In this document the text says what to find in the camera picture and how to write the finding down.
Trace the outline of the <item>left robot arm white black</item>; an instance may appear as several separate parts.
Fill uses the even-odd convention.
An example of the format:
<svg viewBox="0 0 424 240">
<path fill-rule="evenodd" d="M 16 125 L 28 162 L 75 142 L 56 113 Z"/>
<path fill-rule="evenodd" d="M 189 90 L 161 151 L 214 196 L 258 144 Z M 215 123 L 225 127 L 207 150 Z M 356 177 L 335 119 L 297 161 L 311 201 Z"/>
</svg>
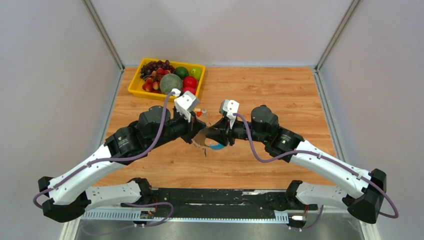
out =
<svg viewBox="0 0 424 240">
<path fill-rule="evenodd" d="M 162 145 L 178 138 L 191 144 L 206 123 L 194 112 L 185 119 L 174 108 L 156 105 L 142 112 L 138 120 L 118 129 L 86 160 L 58 177 L 38 180 L 39 193 L 48 197 L 40 208 L 43 215 L 59 223 L 72 221 L 92 209 L 119 204 L 147 207 L 153 203 L 148 180 L 135 177 L 125 184 L 98 187 L 94 183 L 122 169 Z"/>
</svg>

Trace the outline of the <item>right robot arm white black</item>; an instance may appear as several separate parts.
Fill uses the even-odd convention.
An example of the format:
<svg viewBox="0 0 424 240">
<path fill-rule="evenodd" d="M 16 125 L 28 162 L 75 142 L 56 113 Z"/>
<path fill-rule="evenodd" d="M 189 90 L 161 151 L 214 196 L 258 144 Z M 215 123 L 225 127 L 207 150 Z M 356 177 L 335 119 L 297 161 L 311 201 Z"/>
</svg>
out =
<svg viewBox="0 0 424 240">
<path fill-rule="evenodd" d="M 283 160 L 301 166 L 334 183 L 334 186 L 328 186 L 293 180 L 285 195 L 290 208 L 314 204 L 337 207 L 368 224 L 375 224 L 383 215 L 381 207 L 387 197 L 384 171 L 358 168 L 325 153 L 301 135 L 281 127 L 278 116 L 266 105 L 251 111 L 251 121 L 231 111 L 222 110 L 221 113 L 221 120 L 207 127 L 206 138 L 223 146 L 246 140 L 254 157 L 265 163 L 253 146 L 254 142 L 263 143 L 265 151 L 272 157 L 270 161 Z"/>
</svg>

